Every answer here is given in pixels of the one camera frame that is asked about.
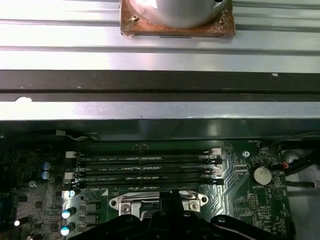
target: green circuit board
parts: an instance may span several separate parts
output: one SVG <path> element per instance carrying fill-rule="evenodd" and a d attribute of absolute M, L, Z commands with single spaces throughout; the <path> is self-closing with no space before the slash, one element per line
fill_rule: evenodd
<path fill-rule="evenodd" d="M 108 156 L 119 152 L 147 155 L 151 152 L 189 151 L 221 149 L 223 159 L 222 178 L 224 185 L 185 185 L 177 186 L 180 190 L 193 190 L 209 197 L 208 203 L 201 209 L 205 219 L 215 215 L 225 214 L 235 217 L 248 224 L 271 232 L 279 237 L 285 237 L 289 229 L 290 205 L 287 196 L 286 179 L 282 170 L 271 170 L 272 181 L 264 186 L 254 182 L 251 178 L 251 169 L 255 166 L 278 165 L 279 160 L 271 154 L 269 149 L 260 141 L 233 140 L 233 141 L 181 141 L 181 142 L 149 142 L 139 143 L 108 143 L 95 146 L 95 152 L 108 152 Z M 132 192 L 168 191 L 170 186 L 152 186 L 142 189 L 119 186 L 103 189 L 82 189 L 75 196 L 69 197 L 66 192 L 63 198 L 64 209 L 79 208 L 75 215 L 65 220 L 77 223 L 72 237 L 86 231 L 96 224 L 104 223 L 118 216 L 118 211 L 109 206 L 109 201 L 116 196 Z"/>
<path fill-rule="evenodd" d="M 109 186 L 98 188 L 75 189 L 74 195 L 66 190 L 65 176 L 67 172 L 75 172 L 75 166 L 66 166 L 68 159 L 65 152 L 75 151 L 86 155 L 99 155 L 101 158 L 126 153 L 130 156 L 148 156 L 155 158 L 167 153 L 183 153 L 193 151 L 201 154 L 212 149 L 220 149 L 222 158 L 220 178 L 224 185 L 207 184 L 174 184 L 148 185 L 141 187 Z M 64 239 L 60 229 L 68 223 L 74 229 L 66 236 L 80 234 L 94 226 L 116 218 L 118 211 L 110 206 L 110 200 L 133 192 L 160 192 L 174 188 L 194 191 L 208 196 L 201 214 L 206 220 L 225 214 L 248 224 L 271 232 L 279 237 L 289 236 L 292 232 L 290 205 L 287 195 L 286 178 L 281 169 L 271 169 L 271 182 L 267 185 L 257 184 L 252 178 L 252 169 L 256 166 L 279 165 L 279 158 L 271 154 L 263 142 L 257 140 L 230 141 L 168 141 L 168 142 L 107 142 L 86 143 L 75 142 L 64 146 L 50 146 L 44 149 L 14 149 L 2 156 L 2 162 L 13 162 L 12 174 L 16 174 L 17 188 L 12 190 L 16 207 L 15 218 L 30 217 L 28 224 L 21 226 L 20 238 L 43 233 L 44 240 Z M 50 178 L 42 179 L 43 163 L 51 164 Z M 102 163 L 101 168 L 108 167 Z M 189 178 L 192 175 L 180 175 Z M 35 181 L 36 187 L 30 187 Z M 76 212 L 68 219 L 62 219 L 61 213 L 68 208 Z"/>

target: aluminum rail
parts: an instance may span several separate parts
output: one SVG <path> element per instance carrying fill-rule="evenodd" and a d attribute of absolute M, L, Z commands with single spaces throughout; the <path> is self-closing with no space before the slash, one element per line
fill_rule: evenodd
<path fill-rule="evenodd" d="M 320 73 L 320 1 L 233 6 L 232 40 L 127 38 L 116 0 L 1 0 L 0 69 Z"/>
<path fill-rule="evenodd" d="M 0 109 L 1 121 L 320 118 L 320 102 L 0 102 Z"/>

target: black plastic part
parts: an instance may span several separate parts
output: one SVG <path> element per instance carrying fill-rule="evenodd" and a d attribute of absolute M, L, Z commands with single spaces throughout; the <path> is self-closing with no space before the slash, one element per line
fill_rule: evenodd
<path fill-rule="evenodd" d="M 220 233 L 227 235 L 226 239 L 242 239 L 248 240 L 279 240 L 275 235 L 266 232 L 258 227 L 249 225 L 243 221 L 235 219 L 227 215 L 218 215 L 211 218 L 210 223 L 217 227 Z"/>
<path fill-rule="evenodd" d="M 121 215 L 71 240 L 278 240 L 276 236 L 226 215 L 218 215 L 210 223 L 193 211 L 184 211 L 179 190 L 160 193 L 160 209 L 151 219 Z"/>

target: electronic component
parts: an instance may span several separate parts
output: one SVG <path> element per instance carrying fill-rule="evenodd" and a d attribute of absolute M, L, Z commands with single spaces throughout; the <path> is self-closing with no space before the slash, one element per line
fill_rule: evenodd
<path fill-rule="evenodd" d="M 251 171 L 253 181 L 257 184 L 266 186 L 272 181 L 272 173 L 265 166 L 258 166 Z"/>
<path fill-rule="evenodd" d="M 13 224 L 16 227 L 18 227 L 18 226 L 22 226 L 24 224 L 27 224 L 29 222 L 29 220 L 30 220 L 30 218 L 28 216 L 25 216 L 25 217 L 22 217 L 22 218 L 15 220 Z"/>
<path fill-rule="evenodd" d="M 44 171 L 43 173 L 41 173 L 41 178 L 43 180 L 47 180 L 50 178 L 50 173 L 48 171 Z"/>
<path fill-rule="evenodd" d="M 67 236 L 73 229 L 75 229 L 75 224 L 73 222 L 68 223 L 67 225 L 63 226 L 60 230 L 62 236 Z"/>
<path fill-rule="evenodd" d="M 50 162 L 44 162 L 43 164 L 42 164 L 42 169 L 43 170 L 45 170 L 45 171 L 48 171 L 49 169 L 51 168 L 51 164 L 50 164 Z"/>
<path fill-rule="evenodd" d="M 75 207 L 69 207 L 68 209 L 64 210 L 61 214 L 63 219 L 67 219 L 73 214 L 75 214 L 77 209 Z"/>

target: metal bracket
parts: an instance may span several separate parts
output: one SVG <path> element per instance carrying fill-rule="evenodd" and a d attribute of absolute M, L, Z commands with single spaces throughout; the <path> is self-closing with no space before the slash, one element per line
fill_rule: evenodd
<path fill-rule="evenodd" d="M 184 210 L 201 212 L 201 207 L 207 204 L 209 198 L 194 191 L 180 191 Z M 109 201 L 109 206 L 118 211 L 119 216 L 134 215 L 140 219 L 151 217 L 155 210 L 141 212 L 143 203 L 159 203 L 160 192 L 128 192 Z"/>

